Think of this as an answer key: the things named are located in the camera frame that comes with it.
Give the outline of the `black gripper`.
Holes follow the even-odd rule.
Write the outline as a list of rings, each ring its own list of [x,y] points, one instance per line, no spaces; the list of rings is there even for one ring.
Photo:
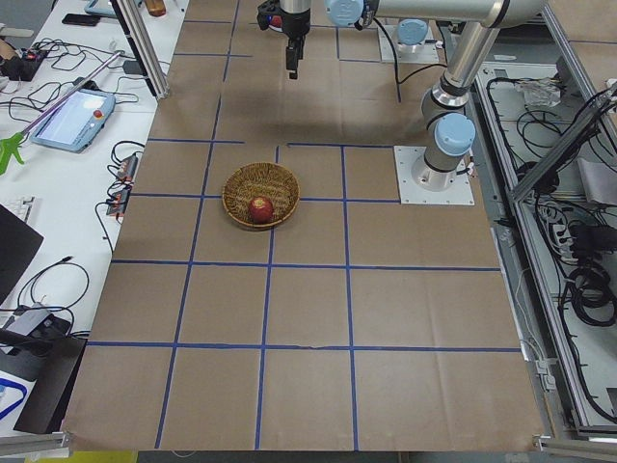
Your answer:
[[[288,37],[285,49],[288,77],[297,80],[299,62],[304,57],[305,39],[309,33],[309,10],[296,14],[282,12],[282,31]]]

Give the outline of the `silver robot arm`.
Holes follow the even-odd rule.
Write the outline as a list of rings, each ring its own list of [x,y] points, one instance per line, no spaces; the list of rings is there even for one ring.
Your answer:
[[[475,126],[463,114],[469,88],[502,29],[527,22],[546,5],[544,1],[326,1],[329,20],[336,26],[359,30],[378,17],[462,21],[462,37],[447,59],[440,79],[426,91],[421,112],[429,132],[424,154],[413,164],[415,183],[428,191],[448,189],[458,165],[475,139]]]

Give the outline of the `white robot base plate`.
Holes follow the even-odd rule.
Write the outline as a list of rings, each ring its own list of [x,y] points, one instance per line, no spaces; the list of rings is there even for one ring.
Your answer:
[[[454,171],[440,173],[425,162],[426,147],[394,146],[394,164],[399,201],[404,205],[473,206],[468,174],[461,160]]]

